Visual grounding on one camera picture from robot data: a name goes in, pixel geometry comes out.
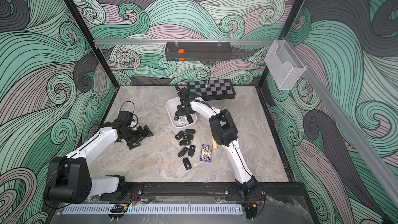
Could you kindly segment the black flip car key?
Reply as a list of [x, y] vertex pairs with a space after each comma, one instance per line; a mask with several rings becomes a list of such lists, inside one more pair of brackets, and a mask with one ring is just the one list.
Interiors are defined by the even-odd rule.
[[178, 157], [183, 158], [189, 151], [188, 147], [183, 147], [182, 150], [178, 153]]

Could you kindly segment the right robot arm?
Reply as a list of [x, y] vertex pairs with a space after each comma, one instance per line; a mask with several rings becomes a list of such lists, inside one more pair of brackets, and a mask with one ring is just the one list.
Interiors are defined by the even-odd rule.
[[227, 110], [220, 110], [205, 102], [201, 97], [181, 100], [177, 106], [180, 115], [199, 113], [209, 121], [212, 137], [219, 147], [227, 153], [232, 165], [237, 192], [239, 196], [248, 200], [255, 193], [258, 181], [247, 166], [238, 142], [238, 128]]

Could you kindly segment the black chrome slim car key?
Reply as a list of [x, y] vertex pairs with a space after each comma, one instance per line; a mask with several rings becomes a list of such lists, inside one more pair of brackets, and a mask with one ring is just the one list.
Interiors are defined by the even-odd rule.
[[178, 111], [175, 112], [174, 120], [175, 121], [179, 120], [179, 112]]

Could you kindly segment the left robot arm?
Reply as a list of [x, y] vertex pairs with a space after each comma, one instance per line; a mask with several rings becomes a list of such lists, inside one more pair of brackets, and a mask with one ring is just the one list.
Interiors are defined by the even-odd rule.
[[141, 145], [141, 141], [152, 137], [147, 125], [131, 127], [128, 122], [107, 122], [87, 142], [64, 157], [50, 161], [44, 201], [54, 203], [80, 204], [87, 198], [103, 194], [127, 195], [123, 176], [111, 175], [94, 178], [90, 166], [111, 144], [124, 140], [129, 149]]

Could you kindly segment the black car key lowest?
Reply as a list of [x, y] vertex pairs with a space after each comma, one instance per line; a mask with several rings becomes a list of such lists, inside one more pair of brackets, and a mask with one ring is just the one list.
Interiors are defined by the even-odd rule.
[[188, 157], [183, 158], [182, 161], [183, 161], [184, 168], [186, 170], [190, 170], [192, 168], [192, 165], [191, 165]]

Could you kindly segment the white storage box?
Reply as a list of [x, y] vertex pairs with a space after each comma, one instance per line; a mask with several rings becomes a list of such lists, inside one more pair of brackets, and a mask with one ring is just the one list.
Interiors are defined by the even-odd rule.
[[172, 125], [174, 128], [177, 129], [183, 129], [183, 128], [188, 128], [193, 126], [196, 121], [197, 121], [197, 115], [196, 114], [190, 114], [192, 121], [188, 120], [188, 116], [182, 116], [178, 112], [178, 105], [180, 105], [180, 99], [179, 97], [172, 98], [168, 100], [165, 104], [167, 113], [169, 115], [169, 118], [172, 122]]

